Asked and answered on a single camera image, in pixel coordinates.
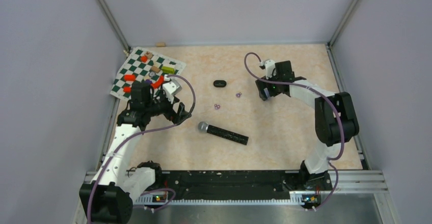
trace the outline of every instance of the black oval object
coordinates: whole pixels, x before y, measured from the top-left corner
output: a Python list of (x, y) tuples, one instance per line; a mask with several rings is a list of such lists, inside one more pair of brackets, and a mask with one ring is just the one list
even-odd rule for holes
[(217, 88), (224, 88), (227, 86), (227, 82), (224, 80), (215, 80), (213, 82), (213, 86), (215, 86)]

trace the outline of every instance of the beige tabletop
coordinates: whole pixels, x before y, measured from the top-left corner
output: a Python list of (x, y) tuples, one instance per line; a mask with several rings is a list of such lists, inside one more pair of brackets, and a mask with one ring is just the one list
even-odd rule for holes
[[(337, 85), (323, 44), (257, 46), (186, 46), (150, 48), (187, 63), (183, 77), (192, 84), (196, 107), (192, 117), (180, 126), (142, 136), (130, 166), (153, 160), (163, 170), (293, 170), (312, 152), (317, 141), (314, 111), (297, 99), (279, 95), (268, 101), (258, 96), (255, 79), (244, 67), (244, 56), (253, 51), (263, 60), (290, 60), (296, 76), (303, 76), (323, 89), (337, 92)], [(262, 77), (258, 61), (248, 59), (252, 72)], [(213, 81), (226, 80), (225, 88)], [(183, 90), (177, 97), (189, 110), (192, 94)], [(125, 109), (121, 101), (118, 112)], [(247, 146), (201, 133), (205, 121), (249, 137)], [(170, 125), (163, 116), (152, 118), (147, 129)], [(345, 144), (339, 169), (361, 169), (354, 141)]]

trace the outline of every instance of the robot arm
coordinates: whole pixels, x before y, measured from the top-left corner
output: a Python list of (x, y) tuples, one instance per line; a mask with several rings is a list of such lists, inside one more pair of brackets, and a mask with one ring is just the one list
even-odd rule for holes
[(79, 190), (81, 203), (87, 210), (90, 193), (100, 174), (103, 174), (96, 187), (93, 197), (91, 220), (109, 223), (127, 223), (132, 213), (135, 200), (155, 182), (157, 166), (148, 164), (140, 167), (129, 178), (126, 169), (129, 166), (132, 153), (141, 139), (141, 135), (130, 139), (117, 153), (115, 150), (128, 137), (144, 131), (153, 116), (163, 114), (174, 124), (181, 124), (191, 115), (180, 103), (178, 111), (173, 110), (174, 103), (179, 102), (175, 95), (181, 91), (180, 84), (175, 80), (163, 78), (159, 98), (154, 97), (154, 86), (145, 82), (135, 81), (131, 87), (131, 99), (128, 106), (117, 119), (117, 127), (113, 142), (105, 156), (102, 165), (108, 165), (102, 172), (99, 169), (91, 184), (83, 184)]
[[(290, 82), (313, 88), (324, 94), (337, 108), (341, 117), (345, 142), (359, 133), (359, 125), (353, 102), (349, 93), (334, 93), (310, 83), (303, 77), (295, 77), (290, 61), (275, 63), (273, 60), (262, 61), (260, 67), (265, 69), (262, 79)], [(259, 96), (266, 101), (281, 93), (297, 98), (315, 109), (315, 132), (318, 137), (314, 151), (302, 162), (300, 175), (302, 182), (322, 177), (328, 170), (328, 157), (335, 157), (340, 151), (340, 130), (333, 111), (324, 99), (309, 89), (295, 85), (274, 85), (260, 80), (255, 81)]]

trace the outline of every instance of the checkered square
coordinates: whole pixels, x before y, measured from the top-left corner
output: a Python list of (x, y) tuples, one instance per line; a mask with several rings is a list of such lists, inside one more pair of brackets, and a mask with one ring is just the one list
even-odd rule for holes
[[(141, 56), (143, 56), (146, 52), (150, 52), (153, 54), (153, 57), (148, 60), (146, 63), (141, 62)], [(142, 81), (144, 77), (150, 72), (152, 66), (156, 66), (158, 68), (162, 67), (163, 64), (171, 64), (175, 65), (175, 74), (180, 74), (184, 68), (186, 67), (186, 63), (175, 60), (169, 57), (166, 57), (160, 53), (149, 51), (145, 48), (135, 47), (129, 57), (126, 59), (122, 67), (117, 72), (116, 78), (114, 80), (113, 86), (111, 87), (110, 94), (122, 99), (129, 100), (130, 94), (125, 93), (123, 91), (124, 87), (130, 87), (133, 81), (125, 81), (125, 74), (133, 74), (136, 77), (136, 81)], [(164, 73), (161, 71), (154, 77), (152, 77), (152, 81), (156, 82), (157, 79)]]

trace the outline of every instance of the yellow-green block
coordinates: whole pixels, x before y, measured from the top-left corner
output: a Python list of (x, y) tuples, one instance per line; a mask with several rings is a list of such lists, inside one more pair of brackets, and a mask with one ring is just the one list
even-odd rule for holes
[(170, 66), (162, 66), (161, 70), (164, 73), (168, 73), (168, 74), (174, 74), (175, 73), (175, 68), (174, 67), (170, 67)]

